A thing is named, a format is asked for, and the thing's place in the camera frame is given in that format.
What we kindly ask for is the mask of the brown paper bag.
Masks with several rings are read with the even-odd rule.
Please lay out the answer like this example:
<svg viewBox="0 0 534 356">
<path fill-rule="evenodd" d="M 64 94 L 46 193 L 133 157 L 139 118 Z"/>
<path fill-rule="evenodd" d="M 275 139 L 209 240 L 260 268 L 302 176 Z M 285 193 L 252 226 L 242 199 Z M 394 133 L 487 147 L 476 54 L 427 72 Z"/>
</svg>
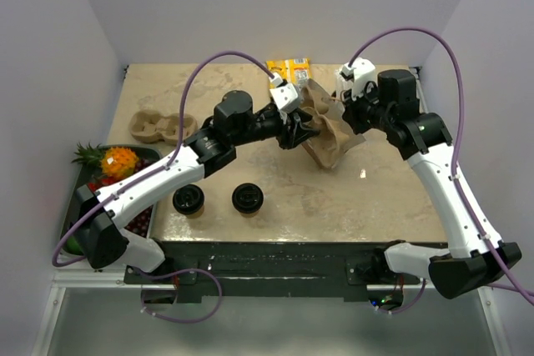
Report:
<svg viewBox="0 0 534 356">
<path fill-rule="evenodd" d="M 301 89 L 301 94 L 303 102 L 307 99 L 314 99 L 318 101 L 319 98 L 324 100 L 329 99 L 334 105 L 339 109 L 340 116 L 342 118 L 342 113 L 344 111 L 343 106 L 339 99 L 334 98 L 330 93 L 328 93 L 324 88 L 322 88 L 315 80 L 309 79 L 306 84 Z M 350 135 L 350 141 L 345 147 L 345 152 L 348 152 L 350 149 L 359 146 L 365 142 L 365 138 L 362 134 L 354 134 L 350 125 L 346 123 L 342 118 L 343 131 Z"/>
</svg>

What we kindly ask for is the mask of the black plastic cup lid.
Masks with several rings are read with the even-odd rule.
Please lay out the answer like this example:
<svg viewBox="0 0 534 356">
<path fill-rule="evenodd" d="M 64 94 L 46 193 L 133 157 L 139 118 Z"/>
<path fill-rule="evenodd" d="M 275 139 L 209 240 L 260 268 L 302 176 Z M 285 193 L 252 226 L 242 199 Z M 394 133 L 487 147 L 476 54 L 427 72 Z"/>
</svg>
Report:
<svg viewBox="0 0 534 356">
<path fill-rule="evenodd" d="M 194 184 L 188 184 L 176 190 L 172 197 L 174 209 L 186 216 L 200 212 L 204 206 L 204 200 L 204 191 Z"/>
</svg>

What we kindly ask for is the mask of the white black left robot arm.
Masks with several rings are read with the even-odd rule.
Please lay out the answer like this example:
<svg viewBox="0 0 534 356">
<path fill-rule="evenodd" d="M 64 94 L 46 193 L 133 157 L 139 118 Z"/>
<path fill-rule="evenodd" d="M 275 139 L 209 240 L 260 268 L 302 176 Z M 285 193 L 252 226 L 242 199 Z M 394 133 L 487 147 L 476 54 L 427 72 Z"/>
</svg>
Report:
<svg viewBox="0 0 534 356">
<path fill-rule="evenodd" d="M 258 112 L 248 93 L 226 93 L 212 117 L 177 153 L 96 192 L 87 185 L 76 190 L 79 223 L 73 226 L 73 236 L 83 256 L 94 269 L 121 262 L 141 269 L 155 283 L 167 281 L 173 263 L 159 243 L 126 230 L 130 221 L 161 198 L 233 162 L 240 145 L 275 138 L 280 148 L 292 149 L 318 136 L 311 119 L 288 88 L 280 102 L 270 101 Z"/>
</svg>

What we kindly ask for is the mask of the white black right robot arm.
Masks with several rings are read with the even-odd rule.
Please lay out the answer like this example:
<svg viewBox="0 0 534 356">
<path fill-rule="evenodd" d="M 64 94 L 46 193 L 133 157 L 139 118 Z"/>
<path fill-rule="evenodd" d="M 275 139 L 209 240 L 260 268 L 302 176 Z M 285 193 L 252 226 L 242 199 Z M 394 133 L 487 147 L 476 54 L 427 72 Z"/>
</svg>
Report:
<svg viewBox="0 0 534 356">
<path fill-rule="evenodd" d="M 374 128 L 385 133 L 416 173 L 446 233 L 446 248 L 405 241 L 388 243 L 371 266 L 374 278 L 391 283 L 401 273 L 431 281 L 453 299 L 497 281 L 522 257 L 517 243 L 506 243 L 492 227 L 453 159 L 455 147 L 435 113 L 420 111 L 416 78 L 405 69 L 358 73 L 344 68 L 351 88 L 340 95 L 342 118 L 356 134 Z"/>
</svg>

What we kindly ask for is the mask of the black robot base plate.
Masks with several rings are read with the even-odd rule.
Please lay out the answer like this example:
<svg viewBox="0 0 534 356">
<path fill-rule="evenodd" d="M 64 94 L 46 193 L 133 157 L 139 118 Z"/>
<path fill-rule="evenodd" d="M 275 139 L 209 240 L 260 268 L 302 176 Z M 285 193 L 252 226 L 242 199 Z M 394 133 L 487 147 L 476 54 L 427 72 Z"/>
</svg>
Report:
<svg viewBox="0 0 534 356">
<path fill-rule="evenodd" d="M 165 242 L 167 261 L 147 278 L 128 267 L 124 281 L 169 285 L 179 271 L 181 303 L 203 296 L 341 298 L 365 302 L 370 285 L 399 279 L 381 266 L 381 243 Z"/>
</svg>

